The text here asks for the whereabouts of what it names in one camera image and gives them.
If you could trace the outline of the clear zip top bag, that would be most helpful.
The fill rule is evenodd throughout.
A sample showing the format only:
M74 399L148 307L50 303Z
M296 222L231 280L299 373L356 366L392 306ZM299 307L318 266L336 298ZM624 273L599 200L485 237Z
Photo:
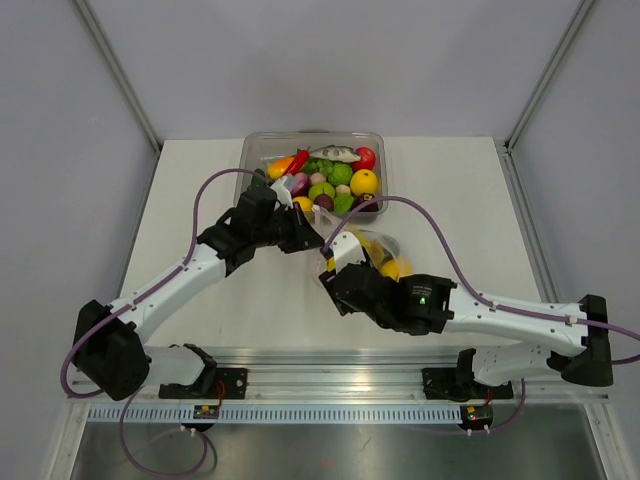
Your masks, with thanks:
M348 260L365 260L381 274L399 280L412 273L409 260L402 254L398 241L377 231L361 228L354 223L347 223L338 229L338 234L329 243L329 257L314 253L309 263L314 283L321 286L320 276L336 267L333 248L338 245L341 255L340 266L344 267Z

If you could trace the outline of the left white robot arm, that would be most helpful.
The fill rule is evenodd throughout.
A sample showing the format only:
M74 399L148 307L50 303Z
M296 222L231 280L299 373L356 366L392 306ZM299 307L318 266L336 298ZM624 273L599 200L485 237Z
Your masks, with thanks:
M144 349L152 334L204 289L251 261L259 248L285 254L323 247L324 240L296 203L267 186L244 192L212 226L197 233L183 260L141 291L78 314L72 364L114 401L131 397L158 372L163 398L216 398L224 380L216 360L193 344L173 347L161 366Z

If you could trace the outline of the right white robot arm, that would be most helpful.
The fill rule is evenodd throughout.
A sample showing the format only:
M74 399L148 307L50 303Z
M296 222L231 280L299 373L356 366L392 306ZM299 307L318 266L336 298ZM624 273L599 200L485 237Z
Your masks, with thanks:
M614 383L607 304L601 296L510 306L474 295L448 278L414 274L395 281L365 263L325 271L319 281L340 315L363 313L382 329L509 340L503 347L459 352L452 383L464 397L551 372L583 387Z

